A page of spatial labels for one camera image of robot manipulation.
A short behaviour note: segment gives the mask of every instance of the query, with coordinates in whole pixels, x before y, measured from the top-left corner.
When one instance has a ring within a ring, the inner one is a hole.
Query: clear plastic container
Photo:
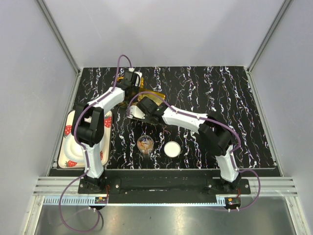
[[[150,136],[141,136],[137,140],[137,147],[144,157],[150,157],[153,151],[154,141]]]

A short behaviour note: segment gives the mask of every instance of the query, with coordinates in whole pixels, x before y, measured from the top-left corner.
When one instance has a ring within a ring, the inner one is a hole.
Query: black and white robotic arm
[[[89,106],[92,107],[85,113],[77,126],[77,138],[85,147],[82,151],[87,151],[85,165],[89,162],[89,169],[85,180],[101,188],[101,178],[104,169],[100,159],[100,141],[104,134],[104,115],[114,106],[124,101],[130,101],[139,92],[139,86],[142,74],[130,68],[125,72],[124,78],[116,84],[116,87],[110,87],[106,93],[97,99],[85,103],[78,103],[75,106],[75,116],[73,126],[76,125],[78,117]],[[197,116],[198,118],[188,117],[184,114]],[[168,107],[164,103],[157,105],[153,100],[144,97],[136,105],[130,107],[129,118],[138,119],[155,124],[166,124],[183,127],[198,133],[201,140],[207,146],[207,151],[216,156],[218,165],[221,169],[221,178],[235,188],[240,180],[240,175],[234,169],[232,162],[234,156],[230,153],[232,149],[232,134],[219,125],[210,123],[201,118],[218,119],[208,114],[196,114],[183,111],[175,106]]]

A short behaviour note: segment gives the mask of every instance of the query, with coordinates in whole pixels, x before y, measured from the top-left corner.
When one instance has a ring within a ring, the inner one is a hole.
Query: white backdrop
[[[286,176],[313,232],[313,2],[293,1],[252,71]]]
[[[0,32],[0,234],[17,235],[75,73],[34,0],[1,0]]]
[[[80,67],[248,66],[283,0],[45,0]]]

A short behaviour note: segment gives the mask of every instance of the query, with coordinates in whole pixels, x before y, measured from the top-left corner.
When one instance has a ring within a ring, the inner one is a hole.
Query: gray floor
[[[62,207],[65,219],[83,207]],[[283,198],[260,198],[246,211],[219,212],[196,207],[113,207],[101,210],[104,224],[88,234],[98,235],[295,235]],[[68,224],[86,230],[96,214],[84,211]],[[57,206],[44,206],[37,235],[77,234],[60,224]]]

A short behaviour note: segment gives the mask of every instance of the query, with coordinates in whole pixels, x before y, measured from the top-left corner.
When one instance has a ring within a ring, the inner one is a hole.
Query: white lid
[[[180,154],[180,145],[174,141],[170,141],[164,146],[164,152],[170,158],[177,157]]]

